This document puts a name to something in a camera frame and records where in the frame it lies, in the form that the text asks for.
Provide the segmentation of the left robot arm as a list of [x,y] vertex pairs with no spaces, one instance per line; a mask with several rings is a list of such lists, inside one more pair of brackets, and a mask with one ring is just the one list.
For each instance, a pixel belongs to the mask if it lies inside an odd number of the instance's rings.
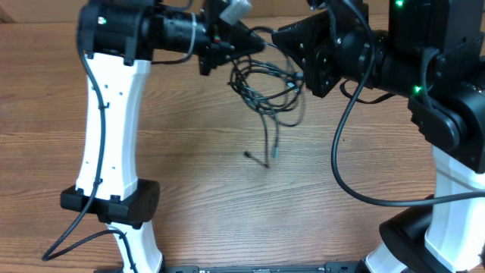
[[249,1],[206,1],[199,14],[160,1],[90,1],[81,9],[77,48],[86,71],[88,106],[83,161],[62,208],[94,214],[113,234],[124,272],[161,272],[164,257],[152,227],[160,187],[136,173],[143,90],[157,49],[199,57],[203,75],[264,49],[242,18]]

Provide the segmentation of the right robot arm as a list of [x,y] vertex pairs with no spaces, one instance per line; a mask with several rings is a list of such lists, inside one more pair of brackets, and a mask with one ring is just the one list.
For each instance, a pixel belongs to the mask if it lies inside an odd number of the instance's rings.
[[379,227],[381,245],[356,272],[468,272],[484,264],[484,34],[482,1],[391,1],[386,30],[372,30],[362,1],[313,1],[315,15],[278,29],[273,42],[325,97],[354,81],[408,101],[411,121],[431,145],[433,195],[376,199],[401,212]]

